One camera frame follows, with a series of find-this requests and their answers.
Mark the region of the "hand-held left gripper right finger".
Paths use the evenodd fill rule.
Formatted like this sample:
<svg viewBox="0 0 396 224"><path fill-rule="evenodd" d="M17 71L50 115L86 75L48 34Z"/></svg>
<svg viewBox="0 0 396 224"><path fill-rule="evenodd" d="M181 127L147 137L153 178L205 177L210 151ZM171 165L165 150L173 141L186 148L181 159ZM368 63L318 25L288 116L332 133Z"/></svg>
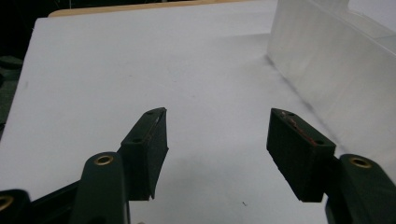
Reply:
<svg viewBox="0 0 396 224"><path fill-rule="evenodd" d="M334 156L336 144L298 115L273 108L266 148L303 203L326 199L329 224L396 224L396 185L374 161Z"/></svg>

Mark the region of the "translucent plastic storage box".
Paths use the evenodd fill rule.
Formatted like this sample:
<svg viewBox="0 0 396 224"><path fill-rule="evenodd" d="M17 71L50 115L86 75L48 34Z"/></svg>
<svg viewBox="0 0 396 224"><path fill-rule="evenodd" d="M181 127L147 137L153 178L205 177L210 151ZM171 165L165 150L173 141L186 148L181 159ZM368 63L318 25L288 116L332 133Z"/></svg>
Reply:
<svg viewBox="0 0 396 224"><path fill-rule="evenodd" d="M349 0L278 0L267 54L348 153L396 182L396 32Z"/></svg>

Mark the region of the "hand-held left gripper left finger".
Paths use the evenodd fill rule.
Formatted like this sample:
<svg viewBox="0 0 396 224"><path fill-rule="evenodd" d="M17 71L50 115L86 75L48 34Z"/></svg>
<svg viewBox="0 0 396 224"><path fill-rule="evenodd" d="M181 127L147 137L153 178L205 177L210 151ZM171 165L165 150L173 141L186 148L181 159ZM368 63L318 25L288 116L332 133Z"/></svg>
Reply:
<svg viewBox="0 0 396 224"><path fill-rule="evenodd" d="M145 112L116 152L84 165L69 224L130 224L130 201L149 201L168 151L166 109Z"/></svg>

